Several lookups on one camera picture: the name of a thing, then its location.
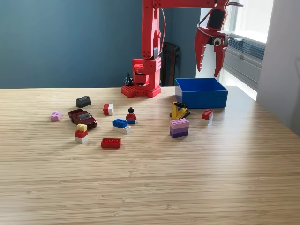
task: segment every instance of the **yellow lego brick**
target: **yellow lego brick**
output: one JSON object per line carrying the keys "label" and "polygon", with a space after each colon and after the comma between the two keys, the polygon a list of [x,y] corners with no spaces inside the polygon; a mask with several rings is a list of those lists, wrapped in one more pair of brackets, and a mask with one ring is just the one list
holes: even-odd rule
{"label": "yellow lego brick", "polygon": [[85,132],[85,131],[88,130],[88,127],[86,125],[84,125],[84,124],[78,124],[77,125],[77,130]]}

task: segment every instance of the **toy car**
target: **toy car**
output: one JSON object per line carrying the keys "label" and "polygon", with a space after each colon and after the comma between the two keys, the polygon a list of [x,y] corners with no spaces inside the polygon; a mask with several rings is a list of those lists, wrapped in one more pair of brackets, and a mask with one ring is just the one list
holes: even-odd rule
{"label": "toy car", "polygon": [[87,111],[76,109],[69,112],[71,122],[78,124],[85,124],[88,129],[93,129],[97,126],[97,121]]}

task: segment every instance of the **red 2x4 lego brick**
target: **red 2x4 lego brick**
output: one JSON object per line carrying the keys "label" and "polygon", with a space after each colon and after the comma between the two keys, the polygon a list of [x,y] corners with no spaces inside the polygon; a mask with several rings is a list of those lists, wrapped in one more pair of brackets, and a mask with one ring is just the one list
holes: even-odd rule
{"label": "red 2x4 lego brick", "polygon": [[101,142],[101,147],[104,149],[118,149],[120,146],[120,138],[103,138]]}
{"label": "red 2x4 lego brick", "polygon": [[212,117],[213,114],[214,114],[213,110],[207,109],[207,110],[204,111],[201,118],[204,119],[204,120],[209,120]]}

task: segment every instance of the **white wall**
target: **white wall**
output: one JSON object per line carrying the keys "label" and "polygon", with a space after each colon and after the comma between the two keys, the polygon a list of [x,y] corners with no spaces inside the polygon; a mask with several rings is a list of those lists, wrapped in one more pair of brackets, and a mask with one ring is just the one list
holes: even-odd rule
{"label": "white wall", "polygon": [[300,135],[300,1],[274,0],[257,101]]}
{"label": "white wall", "polygon": [[[200,20],[203,19],[206,14],[211,10],[211,8],[202,8]],[[201,24],[201,26],[206,26],[208,23],[208,18]],[[215,67],[216,67],[216,53],[214,52],[214,47],[212,45],[206,45],[206,50],[204,54],[204,59],[202,62],[202,69],[199,72],[196,67],[196,78],[211,78],[214,77]]]}

